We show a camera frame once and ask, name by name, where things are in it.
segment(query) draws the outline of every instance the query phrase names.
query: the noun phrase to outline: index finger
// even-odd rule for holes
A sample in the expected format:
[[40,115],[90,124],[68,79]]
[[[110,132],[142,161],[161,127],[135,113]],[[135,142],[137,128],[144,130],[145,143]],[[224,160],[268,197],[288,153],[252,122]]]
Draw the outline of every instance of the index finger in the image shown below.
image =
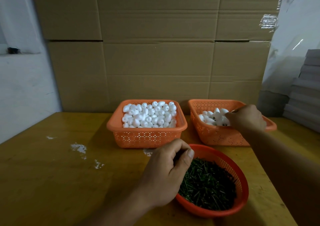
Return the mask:
[[166,152],[170,155],[171,159],[174,159],[176,153],[180,150],[191,149],[188,143],[182,139],[174,139],[172,142],[168,143],[163,147]]

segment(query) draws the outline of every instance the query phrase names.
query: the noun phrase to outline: round red basket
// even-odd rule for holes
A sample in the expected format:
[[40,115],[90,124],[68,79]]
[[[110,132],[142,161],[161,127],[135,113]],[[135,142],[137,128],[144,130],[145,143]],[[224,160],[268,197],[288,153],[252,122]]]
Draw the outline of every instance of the round red basket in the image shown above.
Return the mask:
[[237,198],[235,199],[233,207],[224,211],[213,211],[198,207],[179,194],[176,195],[178,202],[192,214],[204,218],[224,217],[240,211],[240,209],[243,208],[248,201],[249,187],[247,179],[238,165],[228,156],[218,150],[213,149],[212,147],[199,144],[190,144],[190,147],[195,152],[194,158],[201,158],[210,162],[216,162],[220,167],[225,168],[231,175],[233,175],[233,177],[237,180]]

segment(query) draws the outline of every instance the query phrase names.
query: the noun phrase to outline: hand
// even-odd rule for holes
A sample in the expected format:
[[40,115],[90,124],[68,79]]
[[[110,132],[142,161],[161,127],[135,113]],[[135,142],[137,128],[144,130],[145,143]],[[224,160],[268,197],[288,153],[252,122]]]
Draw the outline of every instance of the hand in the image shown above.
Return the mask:
[[[174,165],[173,159],[180,150],[184,153]],[[181,139],[153,152],[137,188],[150,208],[164,206],[174,199],[193,156],[194,151]]]
[[266,122],[255,105],[246,105],[232,112],[226,113],[230,125],[239,132],[264,131]]

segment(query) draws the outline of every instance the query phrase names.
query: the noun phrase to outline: shiny tape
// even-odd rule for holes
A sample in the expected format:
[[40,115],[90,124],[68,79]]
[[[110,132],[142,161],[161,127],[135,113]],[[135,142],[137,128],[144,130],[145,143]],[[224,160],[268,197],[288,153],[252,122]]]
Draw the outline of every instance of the shiny tape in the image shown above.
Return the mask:
[[278,7],[277,7],[277,10],[280,10],[281,3],[282,3],[282,0],[279,0],[279,1],[278,1]]
[[278,20],[277,15],[265,14],[262,17],[259,26],[261,26],[262,29],[272,29],[270,32],[273,32],[275,29],[277,20]]

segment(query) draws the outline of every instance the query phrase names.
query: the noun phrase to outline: yellow table surface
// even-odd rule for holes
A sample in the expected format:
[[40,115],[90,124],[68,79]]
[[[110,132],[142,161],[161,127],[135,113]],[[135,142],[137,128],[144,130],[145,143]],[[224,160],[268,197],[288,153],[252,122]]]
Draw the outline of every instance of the yellow table surface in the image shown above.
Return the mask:
[[[116,145],[106,130],[110,116],[55,113],[1,144],[0,225],[72,225],[103,200],[116,200],[130,190],[149,157],[142,149]],[[190,117],[186,118],[188,129],[182,139],[201,144]],[[272,120],[278,125],[273,136],[320,161],[318,133],[285,118]],[[85,154],[72,149],[76,143],[86,146]],[[296,225],[250,147],[214,148],[233,159],[248,180],[249,201],[240,212],[202,219],[173,200],[147,213],[136,225]]]

